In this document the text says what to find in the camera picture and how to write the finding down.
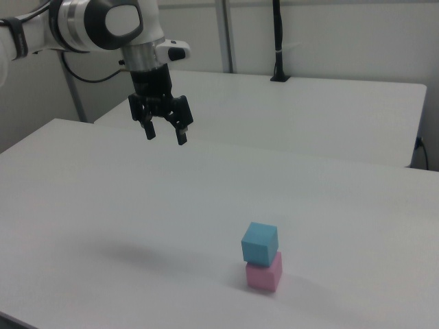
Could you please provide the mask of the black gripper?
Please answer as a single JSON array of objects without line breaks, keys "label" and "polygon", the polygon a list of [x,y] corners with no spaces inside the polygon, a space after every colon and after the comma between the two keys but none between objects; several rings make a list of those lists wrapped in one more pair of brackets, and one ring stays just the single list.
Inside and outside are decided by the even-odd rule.
[{"label": "black gripper", "polygon": [[184,95],[172,98],[169,67],[163,65],[130,74],[134,85],[134,93],[128,97],[132,119],[141,124],[147,139],[155,137],[152,116],[164,117],[175,128],[178,144],[184,145],[193,116]]}]

